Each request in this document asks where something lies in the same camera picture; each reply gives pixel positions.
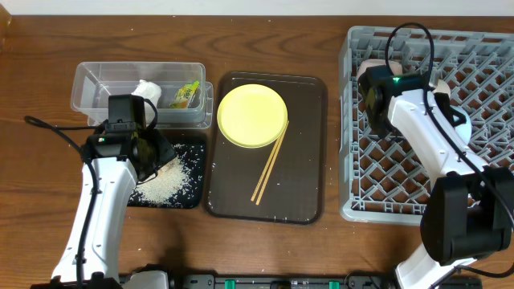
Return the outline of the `pink bowl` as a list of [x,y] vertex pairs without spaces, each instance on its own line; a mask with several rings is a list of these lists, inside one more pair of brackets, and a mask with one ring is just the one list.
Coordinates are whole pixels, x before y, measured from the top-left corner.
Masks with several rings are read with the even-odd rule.
[[361,63],[356,79],[359,80],[363,75],[370,75],[371,79],[383,79],[402,73],[402,65],[398,62],[389,61],[387,67],[384,59],[367,59]]

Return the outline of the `rice pile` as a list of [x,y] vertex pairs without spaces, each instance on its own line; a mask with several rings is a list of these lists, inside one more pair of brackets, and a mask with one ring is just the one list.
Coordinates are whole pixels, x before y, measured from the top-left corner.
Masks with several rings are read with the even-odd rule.
[[175,158],[158,171],[158,175],[133,190],[133,204],[157,207],[181,206],[192,196],[192,169],[180,158]]

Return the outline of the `white napkin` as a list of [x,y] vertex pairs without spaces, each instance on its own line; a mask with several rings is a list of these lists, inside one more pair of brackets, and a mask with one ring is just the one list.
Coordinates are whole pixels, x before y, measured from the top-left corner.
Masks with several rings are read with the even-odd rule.
[[[136,89],[132,92],[134,96],[141,96],[146,100],[149,100],[152,105],[157,108],[158,101],[161,98],[162,89],[159,85],[141,79]],[[145,118],[146,122],[149,123],[155,117],[155,112],[152,106],[145,103]]]

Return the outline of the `green snack wrapper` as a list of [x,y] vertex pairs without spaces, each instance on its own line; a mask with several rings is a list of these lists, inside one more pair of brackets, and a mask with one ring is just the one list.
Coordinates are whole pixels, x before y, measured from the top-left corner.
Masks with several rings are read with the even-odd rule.
[[193,102],[196,93],[199,92],[199,87],[200,83],[198,81],[184,85],[176,92],[170,107],[173,109],[188,108]]

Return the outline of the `white cup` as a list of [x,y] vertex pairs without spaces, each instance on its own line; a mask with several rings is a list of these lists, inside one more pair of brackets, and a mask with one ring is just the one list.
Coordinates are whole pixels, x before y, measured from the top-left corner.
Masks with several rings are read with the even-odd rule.
[[450,89],[448,83],[446,83],[442,79],[439,79],[437,81],[437,83],[434,85],[434,89],[432,90],[432,92],[434,94],[442,93],[442,94],[445,94],[445,95],[449,96],[451,94],[451,89]]

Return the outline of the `light blue bowl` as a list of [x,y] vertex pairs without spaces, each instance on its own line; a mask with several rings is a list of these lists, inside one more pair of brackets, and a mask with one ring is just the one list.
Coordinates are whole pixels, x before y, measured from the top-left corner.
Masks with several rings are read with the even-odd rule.
[[454,110],[454,129],[459,134],[461,139],[466,144],[468,144],[471,140],[472,134],[471,118],[463,108],[456,106],[451,106],[451,108]]

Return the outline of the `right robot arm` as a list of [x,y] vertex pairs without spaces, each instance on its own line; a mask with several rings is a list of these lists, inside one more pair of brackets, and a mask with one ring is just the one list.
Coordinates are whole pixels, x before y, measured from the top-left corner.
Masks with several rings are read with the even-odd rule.
[[439,288],[454,273],[508,249],[513,231],[513,175],[493,168],[462,135],[467,114],[451,105],[449,87],[428,73],[405,74],[399,63],[367,60],[357,73],[371,129],[400,132],[430,180],[420,222],[422,243],[398,264],[396,288]]

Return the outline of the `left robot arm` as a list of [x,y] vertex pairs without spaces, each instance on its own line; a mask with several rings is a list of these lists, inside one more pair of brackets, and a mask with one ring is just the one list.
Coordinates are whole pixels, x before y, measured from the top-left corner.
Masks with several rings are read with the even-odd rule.
[[148,122],[150,100],[109,96],[108,118],[85,144],[70,145],[80,155],[82,189],[66,249],[46,288],[167,288],[165,271],[152,267],[121,281],[120,240],[130,195],[155,179],[176,157],[173,146]]

